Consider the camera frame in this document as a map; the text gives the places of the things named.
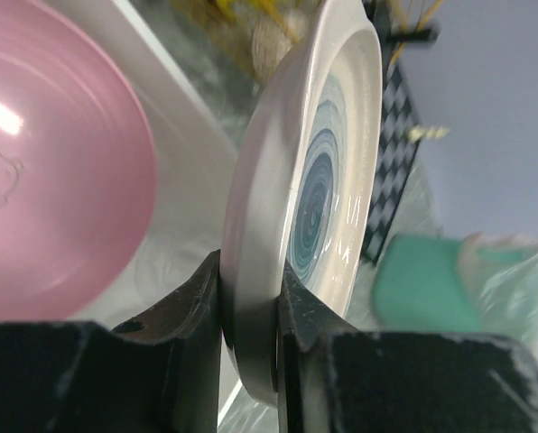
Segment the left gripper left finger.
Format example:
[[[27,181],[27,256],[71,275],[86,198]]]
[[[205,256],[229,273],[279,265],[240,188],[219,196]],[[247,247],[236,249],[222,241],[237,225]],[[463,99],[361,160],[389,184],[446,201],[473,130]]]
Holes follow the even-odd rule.
[[[0,432],[215,431],[218,265],[113,329],[0,323]]]

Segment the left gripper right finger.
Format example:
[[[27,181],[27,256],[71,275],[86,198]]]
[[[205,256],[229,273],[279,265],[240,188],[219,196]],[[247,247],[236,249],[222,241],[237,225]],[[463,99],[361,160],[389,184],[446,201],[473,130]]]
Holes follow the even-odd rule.
[[[277,318],[282,432],[538,432],[538,363],[512,338],[360,331],[291,268]]]

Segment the beige blue ceramic plate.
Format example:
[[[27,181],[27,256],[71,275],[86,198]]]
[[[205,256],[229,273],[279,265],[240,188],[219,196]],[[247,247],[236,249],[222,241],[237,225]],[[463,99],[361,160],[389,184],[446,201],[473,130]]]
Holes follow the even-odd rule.
[[[287,272],[339,315],[353,290],[381,128],[382,56],[359,1],[325,1],[246,130],[220,250],[221,315],[249,395],[277,402]]]

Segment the pink plate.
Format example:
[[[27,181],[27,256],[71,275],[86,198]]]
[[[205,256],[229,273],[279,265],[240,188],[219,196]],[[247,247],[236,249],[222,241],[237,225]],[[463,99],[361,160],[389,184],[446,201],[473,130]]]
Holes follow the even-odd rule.
[[[0,321],[64,319],[128,265],[153,214],[148,120],[123,73],[40,1],[0,1]]]

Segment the black lid spice jar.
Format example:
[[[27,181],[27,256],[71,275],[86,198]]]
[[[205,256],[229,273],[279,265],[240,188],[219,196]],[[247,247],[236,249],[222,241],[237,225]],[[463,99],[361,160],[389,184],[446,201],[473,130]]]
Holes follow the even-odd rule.
[[[310,18],[300,10],[290,10],[284,21],[296,36],[302,38],[308,30]],[[293,42],[272,18],[265,16],[259,19],[253,30],[251,56],[255,76],[261,84],[273,75],[292,46]]]

